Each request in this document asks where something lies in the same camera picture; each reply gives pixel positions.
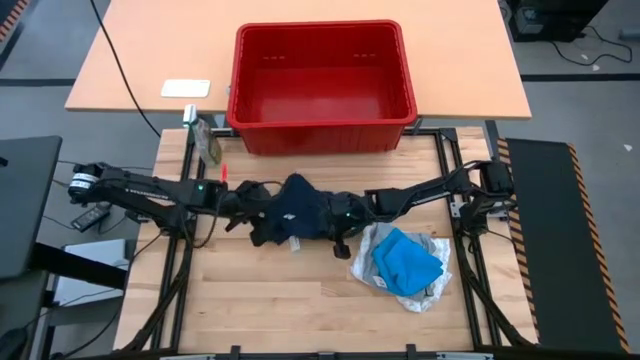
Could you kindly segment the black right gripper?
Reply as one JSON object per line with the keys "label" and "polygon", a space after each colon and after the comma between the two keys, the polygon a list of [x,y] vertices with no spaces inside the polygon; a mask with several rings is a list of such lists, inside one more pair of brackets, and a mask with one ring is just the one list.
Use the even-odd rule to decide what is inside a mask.
{"label": "black right gripper", "polygon": [[[352,193],[331,193],[327,195],[327,204],[330,239],[354,237],[372,222],[370,209],[361,196]],[[333,253],[338,259],[351,258],[350,247],[343,241],[335,242]]]}

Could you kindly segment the dark navy garment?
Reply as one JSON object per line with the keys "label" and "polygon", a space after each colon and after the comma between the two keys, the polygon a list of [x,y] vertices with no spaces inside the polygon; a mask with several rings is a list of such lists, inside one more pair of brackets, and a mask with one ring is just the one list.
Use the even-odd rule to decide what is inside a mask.
{"label": "dark navy garment", "polygon": [[289,175],[281,190],[256,204],[250,239],[255,247],[267,242],[281,245],[290,237],[329,239],[333,231],[328,200],[302,175]]}

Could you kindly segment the bright blue garment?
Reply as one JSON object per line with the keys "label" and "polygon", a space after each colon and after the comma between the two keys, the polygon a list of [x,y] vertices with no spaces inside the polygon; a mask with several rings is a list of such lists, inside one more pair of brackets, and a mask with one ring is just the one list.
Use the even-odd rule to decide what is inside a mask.
{"label": "bright blue garment", "polygon": [[437,257],[397,228],[373,249],[372,257],[378,276],[397,296],[420,293],[444,273]]}

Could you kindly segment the red plastic laundry basket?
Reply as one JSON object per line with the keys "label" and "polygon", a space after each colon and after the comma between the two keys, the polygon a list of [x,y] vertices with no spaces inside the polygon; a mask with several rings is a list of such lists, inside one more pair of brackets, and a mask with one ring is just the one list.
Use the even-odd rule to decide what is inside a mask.
{"label": "red plastic laundry basket", "polygon": [[418,117],[393,20],[249,23],[226,117],[257,155],[385,152]]}

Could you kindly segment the small clear plastic bag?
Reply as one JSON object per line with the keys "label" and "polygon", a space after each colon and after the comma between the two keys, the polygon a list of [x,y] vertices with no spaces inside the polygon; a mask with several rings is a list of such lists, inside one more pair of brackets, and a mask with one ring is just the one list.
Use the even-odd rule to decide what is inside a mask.
{"label": "small clear plastic bag", "polygon": [[183,126],[188,128],[193,135],[200,159],[208,166],[219,166],[222,161],[220,143],[215,137],[210,123],[198,114],[195,104],[185,106]]}

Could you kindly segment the white rectangular card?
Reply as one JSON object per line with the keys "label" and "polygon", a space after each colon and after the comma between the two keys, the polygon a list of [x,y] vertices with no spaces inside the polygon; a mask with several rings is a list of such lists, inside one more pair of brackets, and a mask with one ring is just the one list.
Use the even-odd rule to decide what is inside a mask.
{"label": "white rectangular card", "polygon": [[167,79],[161,88],[161,96],[166,98],[206,98],[210,86],[210,80]]}

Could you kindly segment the black power adapter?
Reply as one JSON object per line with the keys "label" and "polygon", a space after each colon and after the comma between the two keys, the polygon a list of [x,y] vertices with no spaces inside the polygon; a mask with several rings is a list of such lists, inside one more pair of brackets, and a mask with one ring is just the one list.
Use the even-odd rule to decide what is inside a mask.
{"label": "black power adapter", "polygon": [[101,223],[110,214],[109,206],[96,205],[71,221],[71,228],[81,233]]}

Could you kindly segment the white flat box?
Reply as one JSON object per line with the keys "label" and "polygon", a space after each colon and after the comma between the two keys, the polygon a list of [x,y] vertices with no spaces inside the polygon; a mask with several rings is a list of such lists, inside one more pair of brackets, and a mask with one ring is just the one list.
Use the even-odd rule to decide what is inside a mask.
{"label": "white flat box", "polygon": [[[127,270],[130,261],[126,255],[126,240],[114,239],[64,247],[67,253]],[[124,291],[67,277],[59,277],[56,283],[54,302],[63,306],[103,301],[121,297]]]}

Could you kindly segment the black stand bar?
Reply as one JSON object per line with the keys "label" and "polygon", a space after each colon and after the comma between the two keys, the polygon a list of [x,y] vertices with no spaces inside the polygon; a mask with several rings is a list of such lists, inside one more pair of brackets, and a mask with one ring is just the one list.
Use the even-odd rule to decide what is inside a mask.
{"label": "black stand bar", "polygon": [[125,270],[41,243],[33,245],[28,265],[33,270],[44,270],[108,288],[123,290],[126,287]]}

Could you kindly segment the black monitor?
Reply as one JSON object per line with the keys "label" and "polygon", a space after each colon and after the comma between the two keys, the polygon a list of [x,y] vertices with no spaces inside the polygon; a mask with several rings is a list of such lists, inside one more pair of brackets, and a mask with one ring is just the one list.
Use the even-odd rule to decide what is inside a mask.
{"label": "black monitor", "polygon": [[62,138],[0,140],[0,280],[29,268]]}

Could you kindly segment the black mat with hazard stripes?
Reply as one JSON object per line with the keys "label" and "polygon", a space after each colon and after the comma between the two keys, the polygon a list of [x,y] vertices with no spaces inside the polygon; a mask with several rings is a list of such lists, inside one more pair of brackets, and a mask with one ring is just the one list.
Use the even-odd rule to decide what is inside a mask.
{"label": "black mat with hazard stripes", "polygon": [[0,43],[8,40],[30,3],[31,0],[0,0]]}
{"label": "black mat with hazard stripes", "polygon": [[509,231],[539,344],[630,353],[575,147],[500,138],[497,148],[515,185]]}

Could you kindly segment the black equipment box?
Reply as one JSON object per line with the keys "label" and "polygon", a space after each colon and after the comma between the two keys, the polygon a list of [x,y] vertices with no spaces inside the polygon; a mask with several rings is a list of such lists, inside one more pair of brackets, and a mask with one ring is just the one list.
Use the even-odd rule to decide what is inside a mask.
{"label": "black equipment box", "polygon": [[515,42],[572,42],[609,0],[504,0]]}

